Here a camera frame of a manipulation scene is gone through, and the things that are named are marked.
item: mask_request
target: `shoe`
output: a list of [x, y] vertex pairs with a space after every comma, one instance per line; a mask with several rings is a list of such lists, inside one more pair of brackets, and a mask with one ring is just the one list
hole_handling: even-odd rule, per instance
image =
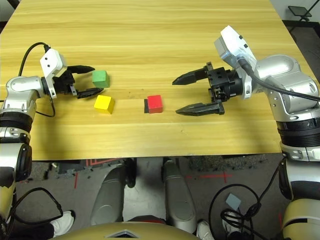
[[74, 211], [64, 211], [63, 216], [53, 220], [50, 224], [53, 226], [54, 232], [53, 237], [57, 237], [63, 234], [66, 234], [75, 221], [75, 212]]
[[[236, 217], [236, 214], [234, 214], [233, 212], [230, 212], [230, 211], [228, 211], [226, 214], [233, 216], [233, 217]], [[227, 216], [226, 219], [240, 223], [239, 219], [236, 219], [236, 218], [232, 218], [232, 217]], [[227, 223], [223, 219], [222, 219], [222, 226], [223, 226], [224, 230], [226, 231], [227, 236], [229, 236], [233, 232], [241, 232], [240, 228], [235, 227], [235, 226], [231, 226], [229, 223]]]
[[209, 224], [205, 220], [198, 222], [198, 227], [196, 228], [196, 236], [201, 240], [215, 240], [211, 234]]

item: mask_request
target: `wood grain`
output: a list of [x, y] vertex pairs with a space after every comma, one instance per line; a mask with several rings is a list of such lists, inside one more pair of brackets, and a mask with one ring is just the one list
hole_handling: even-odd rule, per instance
[[[31, 130], [34, 160], [116, 157], [253, 154], [279, 152], [279, 135], [263, 93], [225, 103], [225, 115], [175, 113], [185, 105], [208, 103], [208, 81], [172, 86], [183, 73], [229, 69], [213, 42], [231, 25], [257, 59], [274, 54], [296, 58], [313, 74], [268, 0], [23, 0], [1, 37], [1, 99], [5, 83], [18, 74], [26, 49], [43, 41], [68, 65], [107, 70], [115, 99], [112, 115], [98, 113], [95, 99], [58, 96], [56, 117], [35, 116]], [[42, 76], [38, 47], [24, 76]], [[92, 87], [91, 75], [76, 77], [78, 89]], [[164, 112], [145, 114], [144, 99], [160, 94]], [[48, 99], [37, 109], [50, 112]]]

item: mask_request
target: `cable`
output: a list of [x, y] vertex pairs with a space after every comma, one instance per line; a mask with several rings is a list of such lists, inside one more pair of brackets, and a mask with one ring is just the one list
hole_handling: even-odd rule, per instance
[[32, 44], [28, 49], [27, 51], [25, 52], [24, 56], [23, 56], [23, 59], [22, 59], [22, 62], [21, 62], [21, 65], [20, 65], [20, 70], [19, 70], [19, 74], [18, 76], [21, 76], [22, 75], [22, 71], [24, 70], [24, 66], [25, 66], [25, 63], [26, 63], [26, 60], [27, 60], [27, 57], [29, 55], [29, 53], [31, 52], [32, 49], [34, 49], [36, 46], [38, 45], [43, 45], [44, 47], [44, 50], [45, 52], [47, 52], [49, 49], [50, 49], [50, 46], [42, 41], [40, 42], [36, 42], [34, 44]]
[[[245, 214], [242, 214], [241, 212], [239, 211], [235, 211], [231, 208], [227, 208], [225, 210], [223, 210], [221, 213], [220, 213], [220, 217], [226, 221], [228, 224], [230, 224], [231, 226], [235, 227], [235, 228], [239, 228], [239, 229], [247, 229], [250, 231], [251, 233], [251, 237], [253, 237], [253, 235], [256, 235], [258, 236], [259, 238], [261, 238], [262, 240], [268, 240], [265, 236], [263, 236], [262, 234], [260, 234], [259, 232], [255, 231], [254, 230], [254, 226], [253, 226], [253, 221], [252, 221], [252, 217], [254, 217], [260, 210], [262, 204], [261, 204], [261, 200], [262, 198], [265, 196], [265, 194], [268, 192], [268, 190], [270, 189], [272, 183], [274, 182], [275, 180], [275, 177], [278, 173], [278, 170], [279, 168], [277, 167], [268, 183], [268, 185], [266, 186], [266, 188], [264, 189], [264, 191], [261, 193], [260, 196], [258, 196], [255, 191], [253, 191], [250, 187], [244, 185], [244, 184], [239, 184], [239, 183], [236, 183], [236, 184], [230, 184], [230, 185], [227, 185], [223, 188], [221, 188], [216, 194], [215, 196], [213, 197], [211, 203], [210, 203], [210, 207], [209, 207], [209, 215], [208, 215], [208, 222], [209, 222], [209, 227], [210, 227], [210, 231], [211, 231], [211, 234], [213, 236], [214, 239], [217, 239], [217, 237], [215, 236], [215, 233], [214, 233], [214, 230], [213, 230], [213, 227], [212, 227], [212, 223], [211, 223], [211, 215], [212, 215], [212, 208], [213, 208], [213, 205], [217, 199], [217, 197], [223, 192], [225, 191], [226, 189], [229, 189], [229, 188], [233, 188], [233, 187], [242, 187], [242, 188], [245, 188], [247, 190], [249, 190], [255, 197], [256, 199], [256, 203], [253, 204], [251, 207], [249, 207], [249, 209], [246, 211]], [[235, 216], [232, 216], [232, 215], [229, 215], [228, 212], [231, 212], [231, 213], [234, 213]], [[250, 226], [246, 226], [245, 225], [245, 221], [248, 221]]]
[[49, 99], [50, 99], [50, 103], [51, 103], [51, 108], [52, 108], [52, 114], [48, 115], [39, 111], [35, 111], [37, 114], [40, 114], [42, 116], [46, 116], [46, 117], [50, 117], [53, 118], [56, 115], [56, 109], [55, 109], [55, 105], [54, 105], [54, 101], [52, 99], [52, 97], [49, 95]]
[[[36, 192], [36, 191], [44, 191], [50, 198], [51, 200], [55, 203], [56, 208], [59, 210], [60, 215], [52, 217], [50, 219], [46, 219], [46, 220], [41, 220], [41, 221], [25, 221], [23, 219], [21, 219], [19, 216], [16, 215], [16, 209], [19, 206], [19, 204], [31, 193]], [[43, 187], [36, 187], [33, 188], [29, 191], [27, 191], [22, 197], [19, 198], [19, 200], [17, 201], [17, 195], [16, 192], [14, 192], [13, 194], [13, 201], [12, 201], [12, 207], [10, 210], [10, 213], [8, 215], [8, 219], [11, 217], [10, 219], [10, 223], [8, 224], [7, 227], [7, 231], [6, 231], [6, 237], [5, 240], [8, 240], [10, 237], [10, 234], [12, 232], [13, 229], [13, 220], [17, 220], [18, 222], [22, 223], [22, 224], [26, 224], [26, 225], [40, 225], [40, 224], [46, 224], [46, 223], [50, 223], [53, 220], [59, 219], [64, 215], [64, 212], [62, 210], [62, 207], [60, 205], [60, 203], [55, 199], [55, 197], [45, 188]]]
[[[22, 72], [23, 72], [23, 70], [24, 70], [24, 66], [25, 66], [25, 63], [26, 63], [26, 60], [27, 60], [27, 57], [28, 57], [29, 53], [31, 52], [32, 49], [34, 49], [34, 48], [35, 48], [36, 46], [38, 46], [38, 45], [43, 45], [45, 52], [47, 52], [47, 51], [50, 49], [50, 46], [49, 46], [48, 44], [46, 44], [46, 43], [44, 43], [44, 42], [41, 42], [41, 41], [32, 44], [32, 45], [27, 49], [27, 51], [25, 52], [25, 54], [24, 54], [24, 56], [23, 56], [23, 59], [22, 59], [21, 65], [20, 65], [20, 70], [19, 70], [18, 76], [21, 76], [21, 75], [22, 75]], [[42, 115], [42, 116], [52, 118], [52, 117], [54, 117], [54, 116], [56, 115], [56, 109], [55, 109], [55, 105], [54, 105], [54, 101], [53, 101], [52, 97], [51, 97], [50, 95], [49, 95], [49, 97], [50, 97], [50, 103], [51, 103], [51, 108], [52, 108], [52, 114], [49, 115], [49, 114], [42, 113], [42, 112], [39, 112], [39, 111], [35, 111], [35, 112], [36, 112], [37, 114]]]
[[251, 65], [244, 58], [240, 58], [238, 60], [238, 63], [240, 64], [241, 68], [246, 72], [246, 74], [248, 74], [252, 78], [253, 81], [255, 81], [257, 84], [261, 85], [262, 87], [276, 91], [281, 94], [320, 102], [320, 97], [311, 96], [311, 95], [300, 93], [300, 92], [288, 91], [288, 90], [285, 90], [285, 89], [282, 89], [282, 88], [279, 88], [276, 86], [272, 86], [272, 85], [262, 81], [260, 78], [258, 78], [255, 75], [254, 71], [252, 70]]
[[[17, 207], [19, 206], [19, 204], [31, 193], [36, 192], [36, 191], [43, 191], [45, 192], [50, 198], [51, 200], [55, 203], [56, 208], [59, 210], [60, 215], [52, 217], [50, 219], [46, 219], [46, 220], [41, 220], [41, 221], [25, 221], [23, 219], [21, 219], [19, 216], [17, 216], [17, 214], [15, 213], [15, 210], [17, 209]], [[9, 217], [13, 217], [15, 220], [17, 220], [20, 223], [23, 224], [27, 224], [27, 225], [39, 225], [39, 224], [45, 224], [45, 223], [49, 223], [53, 220], [56, 220], [58, 218], [61, 218], [63, 216], [64, 212], [62, 211], [62, 207], [60, 205], [60, 203], [55, 199], [55, 197], [45, 188], [43, 187], [36, 187], [33, 188], [29, 191], [27, 191], [22, 197], [19, 198], [19, 200], [16, 202], [16, 204], [13, 206], [13, 208], [11, 209], [10, 213], [9, 213]]]

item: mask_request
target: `gray floor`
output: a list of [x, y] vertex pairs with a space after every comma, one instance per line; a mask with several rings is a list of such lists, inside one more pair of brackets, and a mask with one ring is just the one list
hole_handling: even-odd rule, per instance
[[[245, 184], [256, 191], [257, 194], [260, 194], [268, 184], [278, 162], [282, 159], [282, 155], [279, 153], [265, 154], [263, 157], [266, 160], [257, 164], [255, 168], [226, 169], [224, 171], [228, 176], [226, 182], [224, 177], [220, 176], [223, 175], [223, 171], [204, 172], [191, 170], [188, 159], [180, 157], [180, 170], [182, 175], [185, 176], [191, 191], [197, 218], [208, 220], [209, 204], [213, 196], [219, 189], [228, 184]], [[123, 210], [125, 221], [139, 215], [166, 217], [164, 186], [161, 181], [162, 161], [162, 158], [138, 159], [136, 186], [134, 188], [125, 188]], [[72, 231], [88, 227], [95, 197], [103, 179], [112, 168], [113, 166], [96, 168], [93, 172], [89, 169], [79, 171], [76, 188], [75, 176], [19, 183], [17, 185], [18, 196], [21, 196], [29, 189], [44, 187], [61, 203], [63, 210], [72, 209], [76, 212], [76, 221], [71, 229]], [[242, 200], [240, 210], [243, 213], [255, 203], [253, 196], [248, 191], [237, 187], [227, 190], [217, 199], [212, 212], [212, 224], [220, 239], [224, 239], [220, 211], [227, 207], [225, 200], [229, 193], [235, 194]], [[276, 178], [262, 201], [262, 208], [259, 214], [253, 218], [255, 230], [268, 238], [274, 237], [281, 229], [279, 218], [283, 216], [288, 202], [282, 197], [278, 188], [278, 179]], [[53, 217], [58, 212], [46, 195], [34, 193], [34, 195], [30, 195], [25, 199], [25, 202], [18, 208], [17, 213], [26, 220], [36, 221]]]

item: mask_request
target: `black pants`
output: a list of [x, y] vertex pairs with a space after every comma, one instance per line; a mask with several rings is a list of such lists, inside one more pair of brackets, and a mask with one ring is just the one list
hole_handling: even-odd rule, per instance
[[54, 237], [54, 226], [46, 223], [12, 234], [9, 240], [48, 240]]
[[249, 240], [250, 236], [247, 233], [241, 233], [239, 231], [232, 232], [227, 240]]

